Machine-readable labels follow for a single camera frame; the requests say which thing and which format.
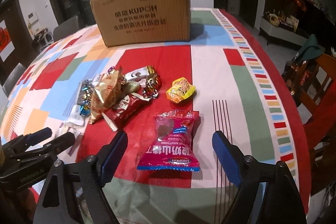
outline white box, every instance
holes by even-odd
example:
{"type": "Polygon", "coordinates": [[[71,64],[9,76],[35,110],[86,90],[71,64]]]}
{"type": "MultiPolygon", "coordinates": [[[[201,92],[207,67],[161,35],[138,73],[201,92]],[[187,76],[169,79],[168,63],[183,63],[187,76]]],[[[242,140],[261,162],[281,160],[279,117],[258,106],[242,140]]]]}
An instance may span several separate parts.
{"type": "Polygon", "coordinates": [[[239,15],[239,0],[227,0],[227,11],[232,15],[239,15]]]}

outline red cloth on chair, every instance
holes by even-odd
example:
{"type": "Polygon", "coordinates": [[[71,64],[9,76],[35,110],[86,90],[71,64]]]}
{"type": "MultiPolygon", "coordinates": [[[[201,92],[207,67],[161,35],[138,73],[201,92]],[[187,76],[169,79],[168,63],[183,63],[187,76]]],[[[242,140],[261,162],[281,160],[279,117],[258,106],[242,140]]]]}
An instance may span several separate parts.
{"type": "Polygon", "coordinates": [[[312,117],[303,125],[308,149],[313,149],[336,124],[336,81],[327,90],[312,117]]]}

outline yellow candy wrapper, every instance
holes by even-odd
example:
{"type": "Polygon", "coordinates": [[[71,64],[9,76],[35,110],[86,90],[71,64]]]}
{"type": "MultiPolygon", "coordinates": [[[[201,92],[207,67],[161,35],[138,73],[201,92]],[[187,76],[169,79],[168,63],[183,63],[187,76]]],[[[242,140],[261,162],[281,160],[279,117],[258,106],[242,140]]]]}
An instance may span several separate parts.
{"type": "Polygon", "coordinates": [[[195,89],[195,86],[191,85],[186,78],[181,77],[175,80],[172,87],[167,90],[167,99],[178,104],[182,100],[189,98],[194,93],[195,89]]]}

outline chair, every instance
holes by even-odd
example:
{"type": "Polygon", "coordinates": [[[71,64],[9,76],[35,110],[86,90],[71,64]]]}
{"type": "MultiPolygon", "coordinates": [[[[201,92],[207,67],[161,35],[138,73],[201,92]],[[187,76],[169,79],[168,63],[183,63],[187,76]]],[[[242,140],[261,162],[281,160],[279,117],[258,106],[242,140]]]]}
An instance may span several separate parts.
{"type": "Polygon", "coordinates": [[[312,173],[311,195],[318,193],[336,180],[336,112],[331,111],[336,100],[336,83],[334,83],[336,80],[336,59],[332,56],[322,54],[315,59],[315,62],[315,68],[313,68],[309,76],[305,78],[304,83],[302,82],[302,78],[307,76],[308,62],[303,62],[296,70],[295,81],[292,86],[292,91],[295,91],[299,101],[312,114],[310,120],[304,125],[308,148],[310,149],[310,166],[312,173]],[[320,84],[316,78],[320,67],[327,73],[322,84],[320,84]],[[310,85],[316,90],[316,94],[313,98],[307,93],[307,89],[310,85]],[[328,102],[332,104],[330,108],[327,107],[328,102]],[[329,118],[321,117],[321,114],[325,116],[328,115],[329,118]],[[325,127],[323,128],[320,127],[321,121],[327,121],[330,122],[330,124],[324,123],[323,126],[325,127]]]}
{"type": "Polygon", "coordinates": [[[80,20],[79,16],[73,16],[69,18],[67,21],[58,25],[53,32],[54,41],[65,38],[78,30],[84,28],[83,22],[80,20]]]}
{"type": "Polygon", "coordinates": [[[6,94],[7,97],[11,93],[16,82],[18,82],[18,80],[20,79],[20,77],[23,75],[25,71],[26,71],[26,68],[21,63],[18,63],[16,67],[14,68],[14,70],[10,73],[4,85],[2,86],[2,90],[6,94]]]}

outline red snack wrapper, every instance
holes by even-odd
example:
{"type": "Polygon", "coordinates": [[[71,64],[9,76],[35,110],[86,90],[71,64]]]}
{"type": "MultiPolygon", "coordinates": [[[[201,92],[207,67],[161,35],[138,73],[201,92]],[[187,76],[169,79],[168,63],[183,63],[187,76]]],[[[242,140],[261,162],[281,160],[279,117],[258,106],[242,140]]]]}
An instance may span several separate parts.
{"type": "Polygon", "coordinates": [[[157,115],[157,139],[142,156],[137,168],[199,171],[200,163],[191,150],[194,121],[197,118],[198,111],[177,109],[157,115]]]}
{"type": "Polygon", "coordinates": [[[151,98],[144,98],[140,94],[130,93],[119,104],[114,105],[111,110],[108,110],[106,114],[118,128],[122,128],[127,119],[137,110],[147,105],[150,100],[151,98]]]}

